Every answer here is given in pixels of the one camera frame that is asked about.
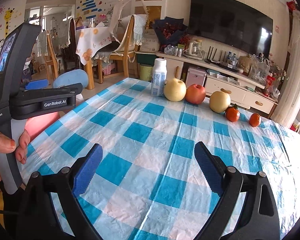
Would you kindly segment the person's left hand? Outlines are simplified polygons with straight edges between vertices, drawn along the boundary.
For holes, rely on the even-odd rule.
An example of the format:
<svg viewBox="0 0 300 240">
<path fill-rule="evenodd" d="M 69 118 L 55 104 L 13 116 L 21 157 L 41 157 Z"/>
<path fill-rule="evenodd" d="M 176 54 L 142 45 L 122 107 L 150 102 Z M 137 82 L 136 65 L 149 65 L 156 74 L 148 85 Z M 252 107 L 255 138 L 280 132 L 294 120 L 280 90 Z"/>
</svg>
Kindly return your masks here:
<svg viewBox="0 0 300 240">
<path fill-rule="evenodd" d="M 27 146 L 30 143 L 30 135 L 27 130 L 24 130 L 19 138 L 19 146 L 16 146 L 16 142 L 0 133 L 0 153 L 8 154 L 16 151 L 15 156 L 17 161 L 22 164 L 26 164 L 27 161 Z"/>
</svg>

